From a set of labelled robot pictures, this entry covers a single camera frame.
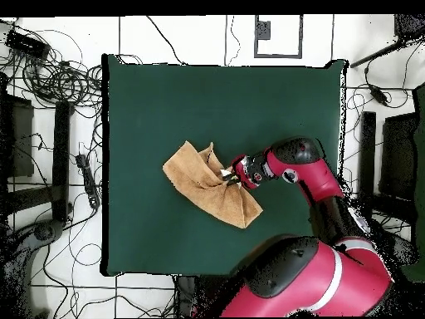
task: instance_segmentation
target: black stand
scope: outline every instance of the black stand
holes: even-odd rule
[[[32,309],[31,268],[37,251],[62,234],[71,205],[68,204],[70,117],[67,101],[56,103],[52,186],[7,191],[15,141],[12,104],[6,92],[8,77],[0,72],[0,317],[41,317]],[[7,233],[7,216],[19,210],[51,203],[52,220],[29,224]]]
[[[381,49],[381,50],[379,50],[378,52],[375,52],[372,55],[369,55],[369,56],[367,56],[363,59],[356,61],[354,64],[351,64],[349,66],[349,68],[355,68],[357,66],[364,64],[365,62],[372,61],[372,60],[376,59],[377,57],[387,55],[390,52],[394,52],[398,49],[401,49],[404,45],[405,45],[404,40],[398,39],[394,44],[391,44],[390,46],[385,47],[384,49]]]
[[[349,66],[350,68],[355,68],[359,65],[364,64],[365,62],[372,61],[376,59],[377,57],[387,55],[390,52],[394,52],[398,49],[401,49],[402,47],[405,47],[409,41],[415,41],[421,38],[423,35],[425,35],[425,27],[420,27],[421,26],[420,22],[419,24],[414,23],[414,20],[412,18],[409,18],[409,15],[394,15],[394,20],[395,20],[395,23],[394,23],[395,34],[398,36],[398,40],[394,44],[391,44],[390,46],[385,47],[384,49],[381,49],[372,55],[369,55],[361,60],[356,61],[355,63]],[[411,32],[409,33],[406,33],[406,32],[403,33],[402,28],[400,27],[398,23],[399,21],[411,22],[411,26],[416,26],[416,27],[413,27],[413,29],[411,28],[410,29]]]

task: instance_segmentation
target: black pole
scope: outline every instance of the black pole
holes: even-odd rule
[[[394,52],[395,50],[398,50],[399,48],[401,48],[403,46],[403,41],[402,40],[398,40],[396,41],[394,44],[391,44],[388,47],[385,47],[384,49],[379,50],[378,52],[375,52],[372,55],[369,55],[361,60],[356,61],[354,64],[351,64],[349,66],[349,68],[355,68],[357,66],[360,66],[362,64],[364,64],[365,62],[371,61],[373,59],[376,59],[377,57],[383,56],[383,55],[387,55],[390,52]]]

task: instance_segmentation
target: folded towel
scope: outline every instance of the folded towel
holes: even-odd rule
[[[226,187],[220,169],[223,166],[214,154],[213,143],[198,153],[187,141],[163,166],[176,190],[200,209],[225,223],[246,228],[262,208],[243,187]]]

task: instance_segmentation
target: silver stripe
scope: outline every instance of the silver stripe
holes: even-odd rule
[[[336,246],[340,246],[341,244],[344,244],[347,248],[346,251],[350,250],[350,249],[367,249],[373,253],[376,253],[376,251],[374,250],[374,246],[372,246],[372,243],[370,242],[366,242],[363,240],[354,240],[354,239],[349,239],[349,240],[345,240],[342,241],[340,243],[337,243]]]
[[[340,282],[341,282],[342,261],[341,261],[340,254],[336,252],[333,248],[332,248],[332,252],[335,255],[335,270],[334,270],[334,277],[332,277],[332,281],[330,282],[328,289],[326,290],[322,298],[317,303],[309,307],[305,307],[301,309],[305,309],[307,311],[318,311],[326,303],[328,303],[331,300],[331,298],[335,295],[336,290],[338,289],[338,286],[340,285]]]

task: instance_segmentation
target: green table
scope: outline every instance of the green table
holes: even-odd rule
[[[104,56],[110,164],[103,272],[227,274],[274,235],[311,235],[309,208],[295,185],[282,180],[253,190],[264,211],[242,230],[194,206],[162,166],[185,140],[197,150],[213,142],[229,164],[240,153],[307,135],[321,141],[335,171],[344,65],[136,66]]]

